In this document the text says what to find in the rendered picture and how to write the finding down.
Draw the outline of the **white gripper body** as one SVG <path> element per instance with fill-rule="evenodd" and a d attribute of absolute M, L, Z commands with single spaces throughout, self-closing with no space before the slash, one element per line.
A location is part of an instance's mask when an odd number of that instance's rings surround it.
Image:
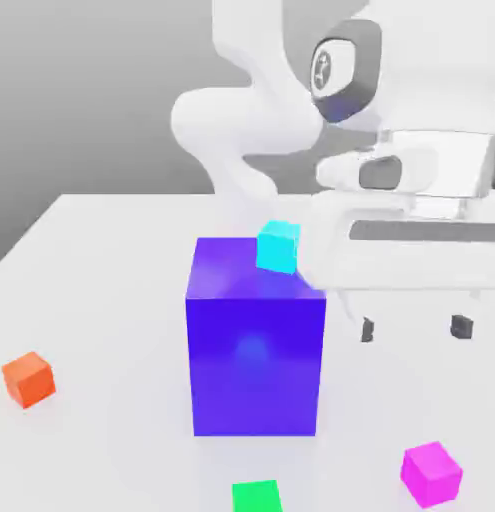
<path fill-rule="evenodd" d="M 319 290 L 494 290 L 495 191 L 467 220 L 413 216 L 409 197 L 328 190 L 301 225 L 300 274 Z"/>

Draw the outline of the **small cyan cube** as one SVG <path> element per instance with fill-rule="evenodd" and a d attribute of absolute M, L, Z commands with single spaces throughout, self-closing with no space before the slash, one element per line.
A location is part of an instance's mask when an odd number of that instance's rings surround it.
<path fill-rule="evenodd" d="M 271 220 L 257 235 L 256 267 L 292 275 L 297 270 L 300 225 Z"/>

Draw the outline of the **small magenta cube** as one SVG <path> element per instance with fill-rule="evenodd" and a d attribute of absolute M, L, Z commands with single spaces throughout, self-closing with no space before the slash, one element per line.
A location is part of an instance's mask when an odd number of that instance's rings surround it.
<path fill-rule="evenodd" d="M 400 479 L 422 509 L 455 500 L 462 478 L 463 469 L 439 441 L 404 452 Z"/>

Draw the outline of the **small green cube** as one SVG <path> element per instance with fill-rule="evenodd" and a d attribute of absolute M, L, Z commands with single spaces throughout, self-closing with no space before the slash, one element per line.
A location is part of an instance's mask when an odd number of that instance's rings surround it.
<path fill-rule="evenodd" d="M 233 484 L 232 512 L 283 512 L 277 481 Z"/>

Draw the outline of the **small orange cube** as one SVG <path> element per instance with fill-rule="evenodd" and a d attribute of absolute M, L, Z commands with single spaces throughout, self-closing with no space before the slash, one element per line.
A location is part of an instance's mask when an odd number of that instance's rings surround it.
<path fill-rule="evenodd" d="M 56 391 L 52 367 L 35 352 L 29 352 L 2 366 L 10 397 L 27 409 Z"/>

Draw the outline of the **large blue box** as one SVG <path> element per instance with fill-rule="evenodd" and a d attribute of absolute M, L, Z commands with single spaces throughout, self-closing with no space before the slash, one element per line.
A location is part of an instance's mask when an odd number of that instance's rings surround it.
<path fill-rule="evenodd" d="M 315 434 L 323 292 L 257 267 L 253 238 L 200 237 L 185 306 L 195 435 Z"/>

